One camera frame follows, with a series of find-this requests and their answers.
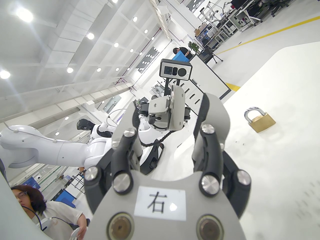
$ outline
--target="brass padlock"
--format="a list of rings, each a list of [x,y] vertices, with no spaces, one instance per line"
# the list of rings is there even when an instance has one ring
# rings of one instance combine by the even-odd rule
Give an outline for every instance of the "brass padlock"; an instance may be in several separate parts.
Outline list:
[[[261,115],[251,120],[248,117],[248,113],[253,110],[258,111],[259,113],[261,113]],[[260,133],[261,131],[268,129],[269,127],[273,126],[276,123],[275,120],[273,120],[268,113],[265,113],[258,107],[251,107],[247,109],[244,112],[244,117],[248,121],[248,125],[250,125],[253,128],[253,130],[256,131],[257,133]]]

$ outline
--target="label with chinese character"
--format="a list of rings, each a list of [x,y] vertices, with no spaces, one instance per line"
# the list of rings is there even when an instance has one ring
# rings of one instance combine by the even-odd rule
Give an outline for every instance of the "label with chinese character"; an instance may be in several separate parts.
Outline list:
[[[139,186],[134,215],[186,221],[186,192],[177,189]]]

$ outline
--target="black shirt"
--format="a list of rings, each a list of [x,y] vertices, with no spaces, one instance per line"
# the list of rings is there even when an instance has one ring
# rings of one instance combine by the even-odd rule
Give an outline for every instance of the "black shirt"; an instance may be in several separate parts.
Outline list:
[[[185,55],[189,50],[186,49],[185,47],[180,47],[180,51],[183,53],[183,55]],[[192,55],[191,52],[189,51],[189,54],[186,55],[185,57],[190,60],[190,59],[192,58],[192,56],[193,56],[193,55]]]

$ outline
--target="robot head camera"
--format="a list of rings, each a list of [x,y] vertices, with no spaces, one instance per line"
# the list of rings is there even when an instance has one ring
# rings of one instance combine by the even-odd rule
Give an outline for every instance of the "robot head camera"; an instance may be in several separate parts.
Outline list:
[[[80,119],[77,122],[77,129],[78,130],[83,130],[83,131],[92,131],[94,128],[95,124],[87,119]]]

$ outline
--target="camera lens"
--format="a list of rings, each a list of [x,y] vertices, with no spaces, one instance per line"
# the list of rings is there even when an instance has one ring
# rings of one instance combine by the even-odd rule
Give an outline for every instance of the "camera lens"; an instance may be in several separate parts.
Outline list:
[[[169,67],[169,66],[165,66],[164,67],[164,74],[168,74],[168,75],[171,75],[172,74],[172,67]]]
[[[172,75],[176,76],[177,75],[177,71],[178,71],[178,68],[174,67],[173,70],[172,70]]]
[[[180,68],[180,69],[178,70],[178,75],[179,75],[180,77],[183,77],[183,76],[185,76],[186,74],[187,74],[187,71],[186,71],[185,68]]]

